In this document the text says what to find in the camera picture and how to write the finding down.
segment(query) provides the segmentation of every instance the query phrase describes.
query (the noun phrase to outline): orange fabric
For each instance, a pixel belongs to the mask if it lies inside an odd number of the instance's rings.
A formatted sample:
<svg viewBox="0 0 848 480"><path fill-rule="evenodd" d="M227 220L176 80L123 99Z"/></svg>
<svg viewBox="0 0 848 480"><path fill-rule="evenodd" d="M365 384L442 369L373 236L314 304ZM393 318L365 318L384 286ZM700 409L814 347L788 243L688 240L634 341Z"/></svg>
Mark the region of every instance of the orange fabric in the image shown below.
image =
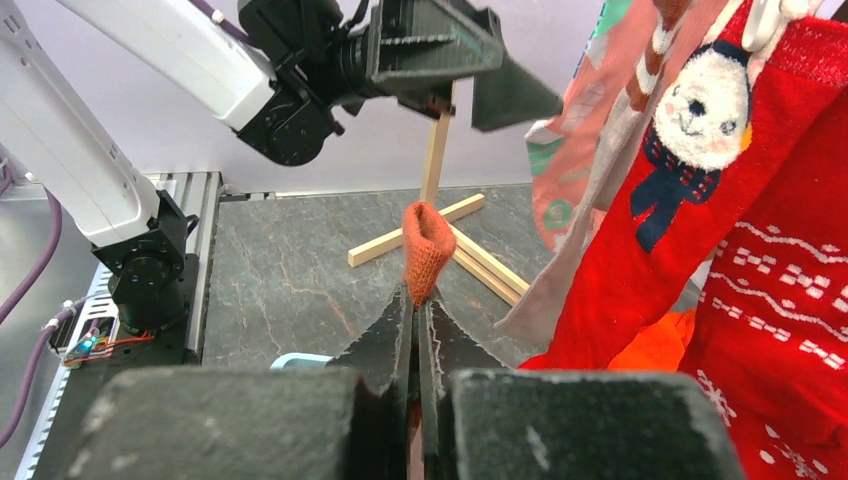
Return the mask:
<svg viewBox="0 0 848 480"><path fill-rule="evenodd" d="M438 210L426 202L416 202L403 216L403 248L406 266L403 279L415 306L419 306L436 286L436 279L456 250L456 237Z"/></svg>
<svg viewBox="0 0 848 480"><path fill-rule="evenodd" d="M695 310L671 312L642 329L630 345L610 362L610 370L676 372L695 331Z"/></svg>

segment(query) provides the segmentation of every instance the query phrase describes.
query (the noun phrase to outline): grey stone surface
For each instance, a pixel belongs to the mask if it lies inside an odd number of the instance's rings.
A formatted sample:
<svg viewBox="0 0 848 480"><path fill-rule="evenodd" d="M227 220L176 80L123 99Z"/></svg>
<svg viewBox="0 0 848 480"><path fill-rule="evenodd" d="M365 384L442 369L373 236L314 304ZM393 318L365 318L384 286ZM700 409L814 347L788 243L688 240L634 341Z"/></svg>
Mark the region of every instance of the grey stone surface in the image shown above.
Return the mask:
<svg viewBox="0 0 848 480"><path fill-rule="evenodd" d="M530 187L445 189L485 206L454 224L530 282L551 258L533 225ZM280 355L335 355L373 322L403 272L401 249L357 268L347 251L400 225L416 191L228 202L218 222L203 363L268 368ZM492 325L509 310L451 261L439 288L458 323L503 362L535 352Z"/></svg>

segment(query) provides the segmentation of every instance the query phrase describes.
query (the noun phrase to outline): hanging clothes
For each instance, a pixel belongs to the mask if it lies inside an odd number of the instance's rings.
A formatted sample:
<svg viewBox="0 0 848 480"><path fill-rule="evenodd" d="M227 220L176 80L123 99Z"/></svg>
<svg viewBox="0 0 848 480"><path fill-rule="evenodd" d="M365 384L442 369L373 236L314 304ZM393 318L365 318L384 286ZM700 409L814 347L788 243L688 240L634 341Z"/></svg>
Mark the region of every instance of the hanging clothes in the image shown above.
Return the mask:
<svg viewBox="0 0 848 480"><path fill-rule="evenodd" d="M659 95L701 44L726 3L607 2L566 94L565 113L528 134L536 223L556 255L496 325L502 333L531 343L550 341L584 244L600 225L601 212L608 208L639 148L650 118L644 112L653 111ZM688 11L678 16L675 8L681 5ZM674 33L663 37L663 21L675 16ZM655 31L667 42L657 45L662 52L653 49ZM653 86L639 92L648 86L639 82ZM634 95L638 93L638 101L646 102L639 111L629 107L628 84Z"/></svg>
<svg viewBox="0 0 848 480"><path fill-rule="evenodd" d="M548 351L523 366L607 368L717 247L679 371L751 480L848 478L848 26L798 3L753 54L751 0L728 4L660 98Z"/></svg>

